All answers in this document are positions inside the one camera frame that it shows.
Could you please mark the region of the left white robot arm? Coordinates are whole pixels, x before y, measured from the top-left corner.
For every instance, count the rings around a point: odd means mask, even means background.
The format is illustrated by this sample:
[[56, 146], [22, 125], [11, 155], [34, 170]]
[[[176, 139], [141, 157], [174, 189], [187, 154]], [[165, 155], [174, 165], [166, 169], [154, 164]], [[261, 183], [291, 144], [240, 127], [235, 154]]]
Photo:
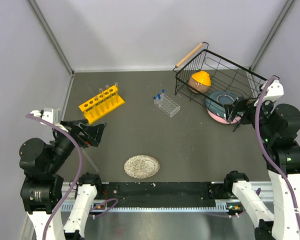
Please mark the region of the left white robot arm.
[[53, 140], [31, 138], [19, 149], [19, 166], [25, 179], [20, 190], [24, 210], [38, 240], [83, 240], [93, 200], [104, 191], [98, 174], [82, 174], [79, 166], [73, 185], [62, 193], [64, 179], [57, 174], [73, 150], [98, 147], [106, 123], [87, 120], [51, 125]]

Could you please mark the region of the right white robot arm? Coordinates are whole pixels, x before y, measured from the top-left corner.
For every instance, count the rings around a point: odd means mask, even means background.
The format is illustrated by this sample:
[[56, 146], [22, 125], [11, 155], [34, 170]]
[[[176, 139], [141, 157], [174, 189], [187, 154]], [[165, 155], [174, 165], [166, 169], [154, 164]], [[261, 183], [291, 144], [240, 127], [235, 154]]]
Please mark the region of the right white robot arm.
[[290, 104], [274, 106], [270, 100], [240, 99], [227, 105], [226, 116], [243, 112], [243, 121], [256, 131], [271, 181], [271, 212], [244, 173], [231, 171], [224, 179], [223, 192], [237, 198], [254, 227], [257, 240], [300, 240], [300, 111]]

